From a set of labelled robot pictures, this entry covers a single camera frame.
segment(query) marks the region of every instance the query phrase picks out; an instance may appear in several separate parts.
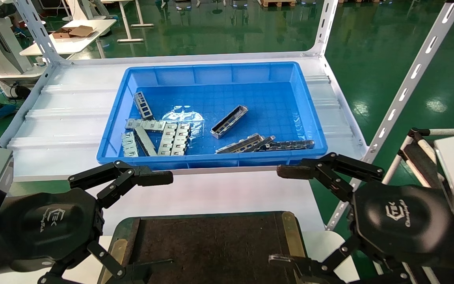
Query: white machine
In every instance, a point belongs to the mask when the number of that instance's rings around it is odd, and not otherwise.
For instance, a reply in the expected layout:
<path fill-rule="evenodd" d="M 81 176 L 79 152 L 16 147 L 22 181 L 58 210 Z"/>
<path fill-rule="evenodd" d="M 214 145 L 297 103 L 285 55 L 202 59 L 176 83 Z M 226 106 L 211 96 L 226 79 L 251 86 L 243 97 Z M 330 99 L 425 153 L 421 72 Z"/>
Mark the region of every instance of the white machine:
<path fill-rule="evenodd" d="M 13 4 L 0 6 L 0 15 L 3 15 L 0 17 L 0 88 L 7 97 L 16 97 L 14 93 L 11 94 L 14 83 L 34 86 L 47 68 L 46 65 L 40 67 L 29 58 L 20 56 L 22 47 L 11 30 L 12 24 L 8 17 L 14 12 Z"/>

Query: black pad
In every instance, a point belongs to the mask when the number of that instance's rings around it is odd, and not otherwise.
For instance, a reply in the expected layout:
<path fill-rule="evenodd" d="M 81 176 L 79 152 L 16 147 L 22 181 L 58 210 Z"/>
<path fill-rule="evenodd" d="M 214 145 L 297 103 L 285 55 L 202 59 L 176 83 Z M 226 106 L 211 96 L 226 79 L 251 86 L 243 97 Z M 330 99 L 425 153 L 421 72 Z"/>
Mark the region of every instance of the black pad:
<path fill-rule="evenodd" d="M 292 270 L 268 264 L 289 254 L 281 214 L 141 220 L 131 260 L 175 261 L 149 284 L 294 284 Z"/>

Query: green floor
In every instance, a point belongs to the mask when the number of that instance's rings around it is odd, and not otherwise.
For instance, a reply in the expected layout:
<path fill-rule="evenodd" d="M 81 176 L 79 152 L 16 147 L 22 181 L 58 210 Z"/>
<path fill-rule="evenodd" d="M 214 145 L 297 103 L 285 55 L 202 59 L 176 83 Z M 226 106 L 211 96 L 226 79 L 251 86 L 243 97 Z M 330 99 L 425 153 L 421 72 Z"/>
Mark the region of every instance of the green floor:
<path fill-rule="evenodd" d="M 179 11 L 174 2 L 160 9 L 160 2 L 140 0 L 143 18 L 154 23 L 150 29 L 133 28 L 133 37 L 144 43 L 117 43 L 126 36 L 121 22 L 104 38 L 108 58 L 132 56 L 167 56 L 182 54 L 219 54 L 234 52 L 276 52 L 307 50 L 312 47 L 322 6 L 312 2 L 295 7 L 262 8 L 248 0 L 238 9 L 227 0 L 204 0 L 199 8 L 195 0 L 191 11 Z M 126 5 L 128 20 L 136 23 L 134 4 Z M 326 58 L 364 133 L 370 141 L 385 115 L 402 79 L 411 66 L 425 36 L 436 19 L 443 0 L 393 0 L 382 5 L 347 3 L 337 8 Z M 117 6 L 110 8 L 119 14 Z M 57 18 L 47 18 L 49 30 L 63 25 Z M 74 59 L 99 58 L 95 45 L 76 54 Z M 0 135 L 11 118 L 0 121 Z M 375 164 L 387 168 L 411 127 L 454 127 L 454 25 L 425 72 L 418 88 Z M 400 167 L 393 184 L 414 183 L 414 178 Z M 324 222 L 333 212 L 337 199 L 312 182 Z M 14 192 L 61 192 L 65 181 L 26 182 L 14 185 Z M 346 222 L 337 228 L 348 236 Z M 361 276 L 370 275 L 372 266 L 365 257 L 355 257 Z"/>

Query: black robotic arm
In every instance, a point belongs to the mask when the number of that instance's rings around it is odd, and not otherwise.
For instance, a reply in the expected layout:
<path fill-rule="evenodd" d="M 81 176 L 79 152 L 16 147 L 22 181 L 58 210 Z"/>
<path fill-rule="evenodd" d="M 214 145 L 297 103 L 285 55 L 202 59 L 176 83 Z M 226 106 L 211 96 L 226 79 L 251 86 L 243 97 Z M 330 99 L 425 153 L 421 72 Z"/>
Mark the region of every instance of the black robotic arm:
<path fill-rule="evenodd" d="M 338 174 L 364 182 L 355 192 Z M 305 282 L 344 284 L 334 269 L 353 251 L 385 264 L 389 273 L 355 284 L 411 283 L 401 263 L 454 269 L 454 215 L 442 189 L 418 185 L 384 185 L 384 170 L 336 153 L 320 159 L 303 159 L 299 165 L 281 165 L 278 176 L 317 179 L 344 202 L 351 237 L 323 262 L 293 256 L 270 255 L 273 265 L 291 266 Z"/>
<path fill-rule="evenodd" d="M 87 189 L 111 181 L 91 196 Z M 90 254 L 112 273 L 108 283 L 146 283 L 153 266 L 171 263 L 162 260 L 121 266 L 101 245 L 104 219 L 109 208 L 135 185 L 168 185 L 170 171 L 152 172 L 122 161 L 101 165 L 68 178 L 70 188 L 61 194 L 38 193 L 7 197 L 0 208 L 0 273 L 36 271 L 52 266 L 38 280 L 40 284 L 73 284 L 61 278 Z"/>

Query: metal bracket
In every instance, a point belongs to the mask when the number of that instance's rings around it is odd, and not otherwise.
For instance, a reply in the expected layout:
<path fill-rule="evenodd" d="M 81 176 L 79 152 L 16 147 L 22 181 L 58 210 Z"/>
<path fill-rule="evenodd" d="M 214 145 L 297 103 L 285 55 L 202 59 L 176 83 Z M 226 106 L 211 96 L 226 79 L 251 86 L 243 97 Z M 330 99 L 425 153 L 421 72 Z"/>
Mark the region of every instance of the metal bracket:
<path fill-rule="evenodd" d="M 320 22 L 318 23 L 315 44 L 310 50 L 307 51 L 313 54 L 313 56 L 321 57 L 325 54 L 338 2 L 339 0 L 325 0 L 323 2 L 323 9 Z"/>
<path fill-rule="evenodd" d="M 425 70 L 427 70 L 430 61 L 434 57 L 434 54 L 439 49 L 439 46 L 443 42 L 446 34 L 448 33 L 451 25 L 454 22 L 454 3 L 444 4 L 441 12 L 437 16 L 437 19 L 434 22 L 434 25 L 430 29 L 427 38 L 423 42 L 423 45 L 416 55 L 416 58 L 409 69 L 402 85 L 398 89 L 393 102 L 390 105 L 388 112 L 383 118 L 380 127 L 376 131 L 370 147 L 362 158 L 363 162 L 372 163 L 376 157 L 379 149 L 384 144 L 386 137 L 392 130 L 395 122 L 397 121 L 398 116 L 402 113 L 402 109 L 407 104 L 409 97 L 413 93 L 413 90 L 416 88 L 416 85 L 420 81 L 421 77 Z M 353 187 L 354 191 L 360 185 L 360 180 L 353 178 L 350 182 L 350 185 Z M 337 222 L 344 214 L 344 211 L 348 207 L 347 202 L 339 202 L 337 207 L 334 210 L 331 218 L 328 221 L 326 230 L 334 230 Z"/>
<path fill-rule="evenodd" d="M 31 32 L 33 38 L 36 40 L 36 44 L 39 46 L 43 57 L 47 60 L 49 66 L 54 67 L 56 63 L 65 62 L 65 59 L 60 57 L 47 30 L 41 23 L 41 18 L 33 6 L 31 1 L 27 0 L 14 0 L 15 7 L 22 16 L 22 19 L 27 25 L 27 29 Z"/>

